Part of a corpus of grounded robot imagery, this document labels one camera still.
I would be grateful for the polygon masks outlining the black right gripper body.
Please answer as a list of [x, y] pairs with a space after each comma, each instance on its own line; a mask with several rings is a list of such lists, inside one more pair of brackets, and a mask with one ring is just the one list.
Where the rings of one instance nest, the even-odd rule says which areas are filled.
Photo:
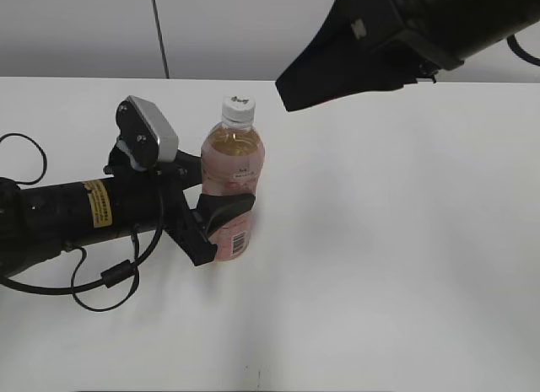
[[463, 0], [349, 0], [354, 82], [400, 89], [464, 63], [453, 41]]

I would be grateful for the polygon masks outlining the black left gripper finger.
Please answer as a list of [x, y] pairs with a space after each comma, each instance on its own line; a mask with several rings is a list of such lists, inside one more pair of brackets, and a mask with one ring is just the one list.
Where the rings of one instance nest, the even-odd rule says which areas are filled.
[[256, 197], [251, 193], [233, 196], [201, 194], [197, 201], [197, 224], [210, 239], [225, 224], [249, 212], [255, 200]]
[[175, 164], [181, 177], [183, 189], [189, 189], [202, 184], [201, 157], [185, 153], [181, 150], [176, 152]]

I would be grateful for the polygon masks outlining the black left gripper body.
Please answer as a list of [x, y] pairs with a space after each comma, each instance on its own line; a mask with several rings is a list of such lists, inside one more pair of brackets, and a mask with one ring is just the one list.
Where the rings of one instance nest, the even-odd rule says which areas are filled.
[[140, 265], [153, 253], [163, 234], [168, 234], [190, 258], [194, 266], [214, 261], [216, 246], [197, 224], [197, 212], [187, 204], [175, 160], [147, 171], [136, 171], [116, 144], [104, 172], [112, 176], [117, 217], [135, 234], [154, 231], [147, 249], [135, 258]]

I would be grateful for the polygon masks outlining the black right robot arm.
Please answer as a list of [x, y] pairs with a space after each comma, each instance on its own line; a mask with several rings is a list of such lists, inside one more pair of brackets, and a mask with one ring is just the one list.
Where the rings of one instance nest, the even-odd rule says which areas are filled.
[[537, 23], [539, 0], [335, 0], [310, 44], [276, 80], [288, 111], [434, 79]]

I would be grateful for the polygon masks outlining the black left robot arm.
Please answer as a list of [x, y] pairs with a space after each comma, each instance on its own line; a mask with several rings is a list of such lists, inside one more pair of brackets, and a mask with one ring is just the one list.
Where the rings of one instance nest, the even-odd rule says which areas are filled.
[[214, 261], [210, 237], [249, 212], [251, 193], [201, 194], [190, 208], [184, 191], [202, 182], [199, 157], [179, 152], [172, 163], [139, 172], [120, 150], [97, 180], [22, 189], [1, 181], [1, 273], [10, 277], [70, 251], [161, 228], [194, 266]]

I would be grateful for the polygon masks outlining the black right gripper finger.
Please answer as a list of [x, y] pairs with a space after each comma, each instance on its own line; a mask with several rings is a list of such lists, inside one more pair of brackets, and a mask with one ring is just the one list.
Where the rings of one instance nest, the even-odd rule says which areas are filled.
[[392, 91], [405, 85], [405, 74], [383, 56], [363, 47], [368, 35], [357, 36], [353, 24], [369, 34], [373, 0], [335, 0], [309, 45], [275, 82], [288, 112], [370, 91]]

